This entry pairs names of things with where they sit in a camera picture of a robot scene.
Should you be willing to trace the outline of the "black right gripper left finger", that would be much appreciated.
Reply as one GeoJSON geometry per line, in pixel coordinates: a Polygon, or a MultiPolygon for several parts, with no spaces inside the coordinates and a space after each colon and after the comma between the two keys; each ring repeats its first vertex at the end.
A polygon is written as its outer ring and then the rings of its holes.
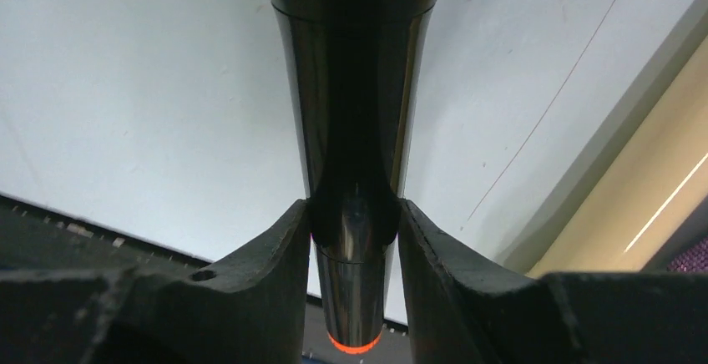
{"type": "Polygon", "coordinates": [[[1,267],[4,363],[297,363],[306,202],[187,275],[141,265],[1,267]]]}

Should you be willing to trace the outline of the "beige microphone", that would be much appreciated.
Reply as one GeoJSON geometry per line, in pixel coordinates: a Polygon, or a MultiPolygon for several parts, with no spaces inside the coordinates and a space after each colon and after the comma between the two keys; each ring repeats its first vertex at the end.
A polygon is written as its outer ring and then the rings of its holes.
{"type": "Polygon", "coordinates": [[[702,42],[528,276],[639,271],[706,196],[702,42]]]}

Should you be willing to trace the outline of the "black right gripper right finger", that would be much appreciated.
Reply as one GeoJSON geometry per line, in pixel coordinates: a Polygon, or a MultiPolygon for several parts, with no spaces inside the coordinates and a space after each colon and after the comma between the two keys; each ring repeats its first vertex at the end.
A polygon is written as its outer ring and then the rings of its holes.
{"type": "Polygon", "coordinates": [[[402,200],[398,233],[416,363],[704,363],[707,277],[508,270],[402,200]]]}

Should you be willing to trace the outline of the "purple glitter microphone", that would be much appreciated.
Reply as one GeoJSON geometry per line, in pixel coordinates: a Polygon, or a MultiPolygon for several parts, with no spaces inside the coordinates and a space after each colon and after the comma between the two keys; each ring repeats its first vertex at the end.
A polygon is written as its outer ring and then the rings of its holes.
{"type": "Polygon", "coordinates": [[[671,272],[706,273],[707,238],[677,255],[667,265],[667,270],[671,272]]]}

